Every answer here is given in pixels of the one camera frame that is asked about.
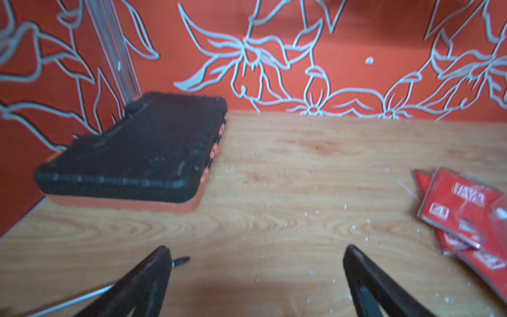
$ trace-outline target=red card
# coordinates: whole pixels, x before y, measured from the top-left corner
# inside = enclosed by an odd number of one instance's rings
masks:
[[[481,250],[467,250],[458,257],[477,273],[507,304],[507,263]]]
[[[439,168],[418,217],[477,249],[502,257],[507,254],[500,241],[507,235],[507,215],[498,214],[499,207],[504,207],[502,193]]]
[[[419,183],[419,187],[421,188],[422,194],[426,195],[431,185],[432,177],[420,171],[415,171],[415,177],[417,178],[417,182]],[[440,240],[440,244],[444,249],[445,256],[453,257],[459,251],[472,249],[470,245],[466,244],[465,242],[461,241],[459,238],[451,235],[450,233],[440,229],[436,229],[436,231],[437,236]]]

